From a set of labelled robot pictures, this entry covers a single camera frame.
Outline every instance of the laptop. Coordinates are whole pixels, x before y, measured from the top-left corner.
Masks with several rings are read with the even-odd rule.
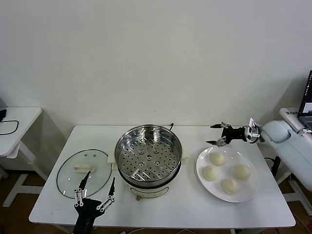
[[[312,130],[312,71],[310,71],[306,90],[298,111],[298,119],[306,128]]]

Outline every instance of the white plate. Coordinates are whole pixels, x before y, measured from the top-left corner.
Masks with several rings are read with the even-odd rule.
[[[210,161],[210,154],[213,152],[221,152],[224,154],[226,162],[219,169],[219,178],[215,181],[205,180],[202,175],[202,169],[206,166],[214,166]],[[234,169],[237,165],[243,164],[250,168],[251,176],[248,180],[240,180],[235,177]],[[200,182],[203,186],[216,197],[228,202],[242,202],[252,198],[258,190],[258,174],[256,168],[242,153],[229,147],[210,147],[198,156],[196,162],[196,171]],[[221,188],[221,181],[227,178],[235,179],[239,184],[239,191],[235,195],[229,195]]]

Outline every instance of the white table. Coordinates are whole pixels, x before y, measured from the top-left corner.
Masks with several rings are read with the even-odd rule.
[[[119,137],[132,126],[76,126],[64,146],[48,180],[29,216],[34,223],[74,225],[78,214],[74,200],[64,197],[57,189],[56,176],[63,162],[78,151],[99,149],[107,154]],[[99,192],[91,196],[104,200],[112,177],[116,177],[116,202],[107,213],[98,217],[99,227],[146,227],[175,229],[242,229],[274,228],[295,225],[293,215],[272,176],[258,146],[233,141],[257,168],[259,190],[255,197],[242,203],[222,201],[200,184],[195,175],[198,155],[210,147],[206,140],[217,139],[221,131],[209,127],[180,127],[173,131],[190,154],[188,164],[182,165],[168,194],[136,201],[117,171]]]
[[[47,179],[47,174],[41,170],[36,165],[36,157],[33,153],[23,144],[21,138],[31,127],[31,125],[38,118],[42,112],[40,107],[6,107],[6,117],[5,120],[17,120],[19,122],[17,130],[9,135],[0,136],[0,156],[7,156],[15,147],[19,144],[19,149],[25,155],[24,160],[44,179]],[[1,133],[10,132],[8,127],[9,123],[1,123],[0,129]],[[4,201],[4,207],[10,207],[18,193],[27,193],[27,194],[39,194],[42,190],[40,186],[23,186],[23,182],[27,179],[27,174],[21,174],[18,178],[16,184],[8,195],[7,199]]]

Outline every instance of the robotic arm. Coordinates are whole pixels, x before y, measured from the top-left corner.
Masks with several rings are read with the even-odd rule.
[[[223,128],[221,138],[209,140],[207,143],[222,147],[234,139],[240,139],[249,143],[256,143],[259,139],[271,145],[278,157],[272,167],[272,174],[275,175],[280,159],[295,174],[301,183],[312,191],[312,143],[307,141],[302,133],[296,133],[284,121],[271,121],[259,127],[252,119],[249,126],[233,128],[231,125],[222,122],[211,128]]]
[[[115,202],[115,177],[108,197],[104,202],[93,200],[86,197],[85,186],[89,178],[89,174],[81,181],[79,188],[75,189],[75,204],[74,208],[78,212],[78,219],[76,221],[74,231],[72,234],[91,234],[94,221],[97,217],[103,215],[105,211]]]
[[[231,125],[221,122],[220,124],[215,124],[211,128],[223,128],[221,138],[218,140],[208,140],[207,143],[216,145],[217,147],[225,146],[229,144],[232,140],[243,140],[254,144],[258,141],[260,137],[260,129],[251,118],[250,124],[242,126],[240,128],[233,128]]]

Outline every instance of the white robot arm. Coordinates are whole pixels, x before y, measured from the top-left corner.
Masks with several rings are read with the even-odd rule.
[[[286,122],[271,121],[263,127],[255,125],[236,129],[229,124],[221,123],[212,128],[223,128],[221,139],[207,141],[218,147],[229,144],[233,139],[249,143],[255,143],[258,139],[265,141],[275,149],[277,155],[301,183],[312,191],[312,144],[297,134]]]

